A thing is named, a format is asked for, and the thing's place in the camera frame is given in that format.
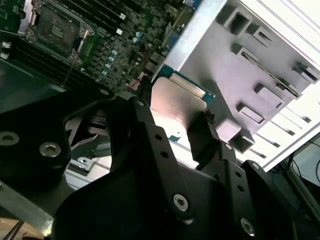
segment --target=metal plate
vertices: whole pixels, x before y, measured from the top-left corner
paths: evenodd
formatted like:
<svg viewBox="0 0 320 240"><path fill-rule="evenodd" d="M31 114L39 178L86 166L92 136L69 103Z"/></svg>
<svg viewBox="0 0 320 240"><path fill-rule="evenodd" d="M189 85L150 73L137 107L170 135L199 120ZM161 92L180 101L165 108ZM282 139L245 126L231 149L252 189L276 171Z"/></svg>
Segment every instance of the metal plate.
<svg viewBox="0 0 320 240"><path fill-rule="evenodd" d="M227 4L240 7L240 4L236 0L229 0ZM296 63L306 62L306 59L276 33L272 32L267 25L253 14L251 15L254 24L262 26L270 33L270 37L272 38L272 45L270 47L265 47L247 32L241 37L237 37L227 31L217 21L214 21L192 54L190 54L180 72L209 91L212 90L208 87L209 84L207 83L209 81L216 82L239 125L255 134L293 98L279 89L277 82L262 69L253 65L244 57L235 55L232 52L233 44L240 44L246 48L259 59L258 63L261 66L277 78L283 78L288 81L298 91L303 91L310 83L296 77L292 71ZM279 108L270 107L266 104L265 100L254 91L259 84L264 85L272 91L284 103ZM237 106L240 103L243 103L262 116L265 122L257 125L243 117L237 111Z"/></svg>
<svg viewBox="0 0 320 240"><path fill-rule="evenodd" d="M203 0L164 64L179 71L227 0Z"/></svg>
<svg viewBox="0 0 320 240"><path fill-rule="evenodd" d="M206 107L202 99L165 77L158 78L153 85L152 115L156 125L163 127L168 136L185 133Z"/></svg>

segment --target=screw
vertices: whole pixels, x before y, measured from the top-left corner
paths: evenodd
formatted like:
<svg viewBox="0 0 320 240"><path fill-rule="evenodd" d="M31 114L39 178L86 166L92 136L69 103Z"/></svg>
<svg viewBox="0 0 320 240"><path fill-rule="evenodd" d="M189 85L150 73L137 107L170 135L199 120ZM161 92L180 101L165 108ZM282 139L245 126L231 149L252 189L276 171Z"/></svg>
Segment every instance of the screw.
<svg viewBox="0 0 320 240"><path fill-rule="evenodd" d="M44 157L55 158L61 153L61 147L54 142L45 142L41 144L39 151Z"/></svg>
<svg viewBox="0 0 320 240"><path fill-rule="evenodd" d="M241 222L241 226L243 228L243 230L251 237L255 236L255 229L254 226L252 226L251 222L249 222L247 219L245 218L241 218L240 220Z"/></svg>
<svg viewBox="0 0 320 240"><path fill-rule="evenodd" d="M109 95L109 92L107 90L101 89L100 93L104 94L104 95Z"/></svg>
<svg viewBox="0 0 320 240"><path fill-rule="evenodd" d="M0 146L12 146L19 142L19 136L12 131L0 132Z"/></svg>
<svg viewBox="0 0 320 240"><path fill-rule="evenodd" d="M258 165L256 162L254 162L254 161L251 163L251 165L252 165L255 169L257 169L257 170L260 169L259 165Z"/></svg>
<svg viewBox="0 0 320 240"><path fill-rule="evenodd" d="M189 207L188 201L181 194L175 194L173 196L173 203L181 212L185 212L188 210L188 207Z"/></svg>
<svg viewBox="0 0 320 240"><path fill-rule="evenodd" d="M137 100L136 103L139 104L140 106L144 106L144 105L145 105L145 104L144 104L142 101L140 101L140 100Z"/></svg>
<svg viewBox="0 0 320 240"><path fill-rule="evenodd" d="M226 146L226 148L230 151L232 151L232 146L230 146L228 143L224 144Z"/></svg>

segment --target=capacitor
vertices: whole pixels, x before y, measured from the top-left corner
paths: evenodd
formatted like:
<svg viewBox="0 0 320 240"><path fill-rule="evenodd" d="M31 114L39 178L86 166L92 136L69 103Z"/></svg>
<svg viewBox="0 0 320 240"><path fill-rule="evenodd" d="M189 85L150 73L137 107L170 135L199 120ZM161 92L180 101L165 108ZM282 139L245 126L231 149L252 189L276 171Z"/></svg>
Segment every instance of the capacitor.
<svg viewBox="0 0 320 240"><path fill-rule="evenodd" d="M135 36L136 36L138 39L140 39L140 38L142 37L142 32L137 31L137 32L135 33Z"/></svg>

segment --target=motherboard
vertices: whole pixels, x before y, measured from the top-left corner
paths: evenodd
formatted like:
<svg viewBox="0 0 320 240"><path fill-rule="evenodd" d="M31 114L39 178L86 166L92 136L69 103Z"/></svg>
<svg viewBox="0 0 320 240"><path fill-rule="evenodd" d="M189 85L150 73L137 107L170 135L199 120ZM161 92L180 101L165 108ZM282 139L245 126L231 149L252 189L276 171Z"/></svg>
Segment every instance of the motherboard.
<svg viewBox="0 0 320 240"><path fill-rule="evenodd" d="M136 90L195 8L182 0L0 0L1 58L65 89Z"/></svg>

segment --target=green circuit board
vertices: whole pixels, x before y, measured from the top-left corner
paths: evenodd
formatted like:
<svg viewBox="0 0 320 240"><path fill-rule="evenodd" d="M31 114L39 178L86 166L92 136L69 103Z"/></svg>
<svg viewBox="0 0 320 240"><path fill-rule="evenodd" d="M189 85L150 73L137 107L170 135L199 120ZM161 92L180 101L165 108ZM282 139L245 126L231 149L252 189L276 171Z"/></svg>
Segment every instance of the green circuit board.
<svg viewBox="0 0 320 240"><path fill-rule="evenodd" d="M24 0L0 0L0 30L18 31L24 3Z"/></svg>
<svg viewBox="0 0 320 240"><path fill-rule="evenodd" d="M0 8L5 13L0 17L6 15L7 19L23 21L17 12L12 13L12 9L21 12L25 2L15 0L8 4L9 0L1 1L6 3L6 7ZM54 58L52 61L59 60L64 69L65 66L70 67L63 73L65 79L60 81L60 85L64 87L72 73L80 72L115 92L128 87L136 89L137 86L132 82L138 82L143 75L151 76L157 70L172 47L170 41L165 40L170 40L172 32L181 34L194 11L182 4L182 1L176 0L101 0L106 7L116 6L121 15L125 16L125 19L119 21L112 12L110 15L103 12L102 17L110 19L108 25L105 22L100 24L95 14L89 15L88 9L81 7L81 4L90 4L84 0L34 0L32 3L28 28L19 38L25 44L36 47L37 51L50 55ZM10 23L11 27L8 26L7 31L16 32L19 29L17 24L14 28L15 21ZM181 28L180 32L174 31L177 28ZM26 58L25 55L20 58L17 56L16 62L23 62ZM57 76L54 72L55 69L51 71L50 78Z"/></svg>

